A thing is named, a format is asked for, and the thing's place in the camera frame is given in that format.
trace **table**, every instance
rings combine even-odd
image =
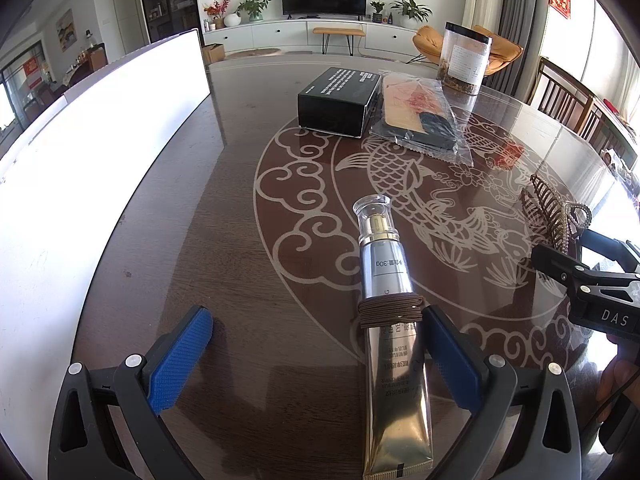
[[[349,55],[353,56],[353,39],[354,36],[359,36],[363,38],[366,36],[364,30],[359,28],[327,28],[327,27],[316,27],[314,28],[314,34],[322,34],[322,53],[326,54],[327,49],[329,48],[329,41],[331,40],[332,34],[337,34],[338,36],[345,36],[347,38],[347,46],[349,47]]]
[[[591,207],[594,229],[637,242],[640,226],[624,190],[584,140],[487,88],[475,99],[447,91],[472,145],[472,168],[374,137],[301,132],[297,92],[331,66],[434,75],[346,56],[210,65],[212,98],[158,156],[104,250],[73,359],[113,366],[145,352],[192,304],[205,305],[216,319],[212,342],[177,405],[162,414],[204,478],[360,478],[365,383],[350,208],[377,191],[392,197],[416,290],[486,352],[517,365],[566,367],[584,422],[615,347],[573,327],[562,290],[527,267],[532,235],[522,189],[537,171]],[[514,144],[524,149],[519,158]],[[450,227],[460,234],[444,237]],[[429,378],[438,460],[468,412],[434,370]],[[493,473],[516,418],[508,418],[482,478]],[[121,418],[116,424],[122,428]],[[584,478],[597,478],[607,462],[594,450]]]

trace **plastic jar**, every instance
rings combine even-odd
[[[447,22],[438,67],[438,79],[454,90],[478,95],[489,63],[491,38]]]

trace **black box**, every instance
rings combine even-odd
[[[332,67],[298,94],[301,128],[359,139],[378,99],[380,76]]]

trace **door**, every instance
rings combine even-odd
[[[113,0],[124,52],[129,54],[145,46],[136,0]]]

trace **flower vase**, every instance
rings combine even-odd
[[[415,18],[409,18],[407,15],[403,14],[400,17],[400,25],[404,28],[410,28],[411,30],[417,30],[420,22]]]
[[[225,26],[226,27],[235,27],[236,25],[240,25],[242,19],[236,12],[228,14],[225,16]]]

